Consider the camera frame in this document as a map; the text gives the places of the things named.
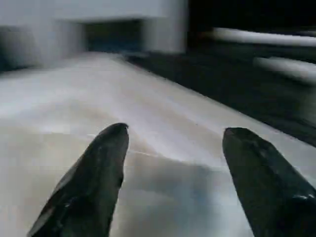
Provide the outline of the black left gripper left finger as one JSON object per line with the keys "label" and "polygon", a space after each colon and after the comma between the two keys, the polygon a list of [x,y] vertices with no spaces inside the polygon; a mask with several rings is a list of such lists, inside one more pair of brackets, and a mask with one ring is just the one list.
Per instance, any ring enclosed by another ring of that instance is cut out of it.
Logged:
{"label": "black left gripper left finger", "polygon": [[65,173],[29,237],[107,237],[124,179],[128,125],[102,130]]}

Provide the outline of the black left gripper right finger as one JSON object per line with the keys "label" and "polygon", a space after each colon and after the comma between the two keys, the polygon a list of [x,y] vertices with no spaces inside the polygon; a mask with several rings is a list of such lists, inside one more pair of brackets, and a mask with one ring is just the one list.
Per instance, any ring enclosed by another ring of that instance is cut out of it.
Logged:
{"label": "black left gripper right finger", "polygon": [[316,235],[316,190],[272,143],[228,127],[222,148],[254,236]]}

